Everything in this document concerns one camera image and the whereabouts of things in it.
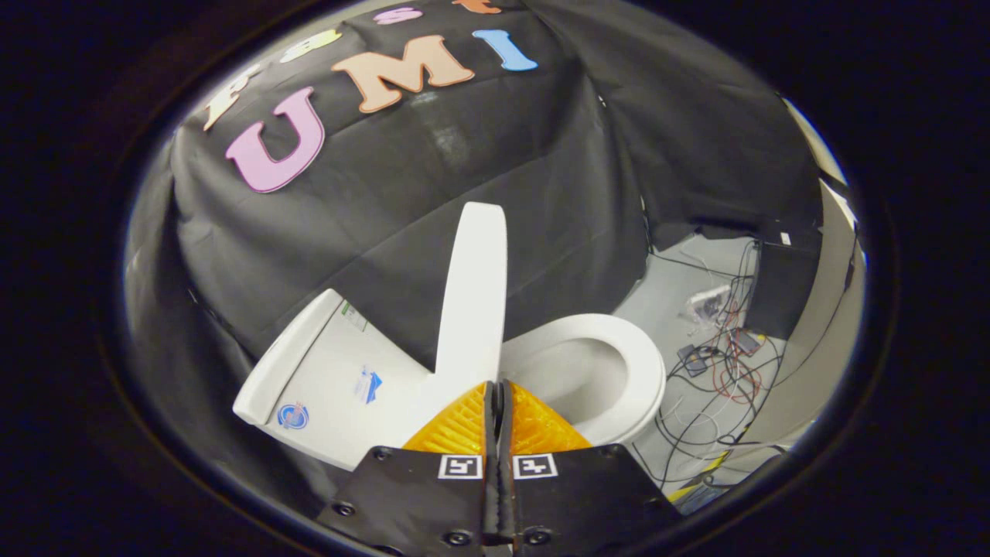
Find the blue sticker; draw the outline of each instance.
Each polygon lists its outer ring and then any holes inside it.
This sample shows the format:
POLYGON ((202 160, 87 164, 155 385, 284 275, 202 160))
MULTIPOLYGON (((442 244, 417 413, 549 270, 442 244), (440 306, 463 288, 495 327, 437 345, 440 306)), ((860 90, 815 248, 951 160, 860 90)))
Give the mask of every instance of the blue sticker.
POLYGON ((501 29, 480 29, 471 34, 472 37, 481 39, 502 57, 503 69, 509 71, 527 71, 539 67, 540 65, 523 54, 518 47, 509 39, 509 33, 501 29))
POLYGON ((309 410, 299 402, 278 408, 278 425, 286 429, 302 429, 309 423, 309 410))
POLYGON ((367 368, 361 369, 361 377, 354 386, 354 395, 365 404, 371 404, 374 400, 374 393, 381 387, 381 378, 378 374, 370 372, 367 368))

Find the blue letter i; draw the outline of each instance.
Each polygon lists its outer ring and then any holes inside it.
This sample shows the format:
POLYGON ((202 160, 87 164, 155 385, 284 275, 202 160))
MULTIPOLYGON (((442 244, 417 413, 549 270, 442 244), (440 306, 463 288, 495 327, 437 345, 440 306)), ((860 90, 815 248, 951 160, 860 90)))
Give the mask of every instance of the blue letter i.
POLYGON ((471 35, 488 43, 488 46, 502 57, 502 67, 505 69, 526 71, 539 65, 521 53, 516 45, 509 40, 509 33, 501 29, 475 31, 471 35))

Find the toilet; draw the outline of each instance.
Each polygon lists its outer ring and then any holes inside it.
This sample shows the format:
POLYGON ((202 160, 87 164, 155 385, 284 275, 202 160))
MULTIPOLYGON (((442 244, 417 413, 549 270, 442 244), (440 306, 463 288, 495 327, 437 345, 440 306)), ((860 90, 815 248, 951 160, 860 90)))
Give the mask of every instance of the toilet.
POLYGON ((509 340, 499 376, 536 395, 592 445, 635 438, 666 385, 663 359, 646 333, 597 313, 556 319, 509 340))
POLYGON ((234 413, 282 443, 353 470, 371 447, 401 447, 469 390, 507 379, 592 445, 632 440, 663 398, 656 346, 636 325, 602 314, 556 319, 503 343, 506 267, 501 207, 466 203, 434 370, 328 289, 261 357, 234 413))

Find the foam letter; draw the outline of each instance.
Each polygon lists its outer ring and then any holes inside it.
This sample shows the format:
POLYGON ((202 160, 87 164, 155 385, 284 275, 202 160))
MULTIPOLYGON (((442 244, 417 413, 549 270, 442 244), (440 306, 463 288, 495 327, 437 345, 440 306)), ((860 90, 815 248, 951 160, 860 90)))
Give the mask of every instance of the foam letter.
POLYGON ((501 29, 475 31, 471 36, 488 43, 488 46, 502 57, 503 69, 526 71, 539 66, 520 52, 519 48, 509 39, 509 34, 501 29))
POLYGON ((296 43, 289 48, 288 51, 285 51, 285 55, 282 56, 282 59, 280 59, 279 62, 286 63, 288 61, 292 61, 299 56, 325 47, 342 36, 343 35, 338 33, 336 29, 330 29, 328 31, 324 31, 323 33, 317 33, 309 39, 296 43))
POLYGON ((313 111, 309 96, 313 87, 300 89, 275 107, 276 116, 284 114, 299 136, 299 145, 291 155, 275 161, 261 142, 263 122, 251 124, 227 148, 227 158, 233 159, 247 185, 258 193, 269 193, 292 181, 316 158, 323 147, 323 123, 313 111))
POLYGON ((451 4, 460 4, 475 14, 501 14, 502 10, 488 5, 489 0, 453 0, 451 4))
POLYGON ((416 8, 406 7, 382 12, 371 19, 373 19, 378 25, 392 25, 393 23, 414 20, 422 15, 423 12, 417 10, 416 8))
POLYGON ((429 35, 406 43, 402 59, 376 53, 363 53, 335 63, 331 69, 346 71, 364 97, 358 109, 370 114, 391 106, 402 93, 389 89, 384 81, 418 93, 423 90, 423 68, 430 72, 430 85, 444 87, 467 81, 474 72, 460 65, 444 48, 444 38, 429 35))
POLYGON ((261 66, 258 64, 249 67, 244 73, 238 75, 237 79, 232 81, 230 85, 217 93, 217 96, 213 97, 210 104, 206 105, 206 110, 210 111, 210 117, 203 125, 204 132, 209 130, 230 107, 234 106, 234 103, 238 102, 238 99, 241 98, 238 93, 248 86, 250 77, 259 71, 261 71, 261 66))

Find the letter m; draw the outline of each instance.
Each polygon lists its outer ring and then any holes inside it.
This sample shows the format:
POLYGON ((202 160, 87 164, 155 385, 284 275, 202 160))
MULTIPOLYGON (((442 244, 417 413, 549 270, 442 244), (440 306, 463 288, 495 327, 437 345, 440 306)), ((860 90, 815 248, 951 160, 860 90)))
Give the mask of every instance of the letter m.
POLYGON ((402 98, 402 93, 385 86, 385 81, 408 91, 423 90, 423 69, 430 73, 430 85, 444 87, 474 77, 444 48, 444 38, 430 35, 406 43, 402 59, 376 53, 363 53, 335 63, 334 71, 346 71, 357 85, 364 101, 361 112, 376 112, 402 98))

